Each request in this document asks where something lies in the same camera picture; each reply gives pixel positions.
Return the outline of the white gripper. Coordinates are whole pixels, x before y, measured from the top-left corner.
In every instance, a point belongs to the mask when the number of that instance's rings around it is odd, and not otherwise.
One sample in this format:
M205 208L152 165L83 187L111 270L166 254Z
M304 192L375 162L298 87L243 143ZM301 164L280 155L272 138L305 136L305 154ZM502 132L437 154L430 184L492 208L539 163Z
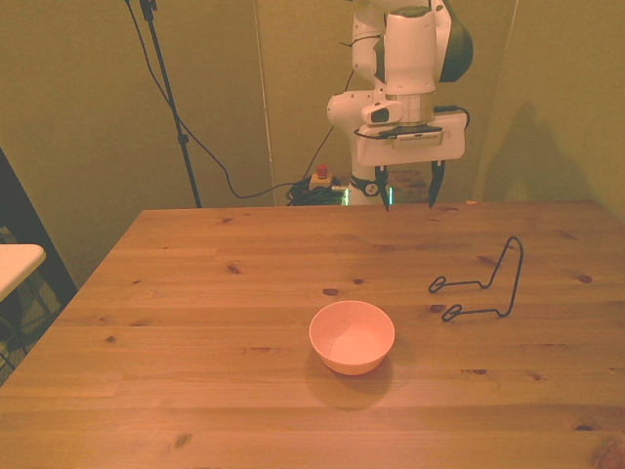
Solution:
M386 210L390 208L388 165L432 161L432 180L428 203L432 208L438 198L444 172L444 160L460 158L465 151L465 114L438 115L432 122L417 126L363 125L356 135L356 159L362 166L375 167L375 182Z

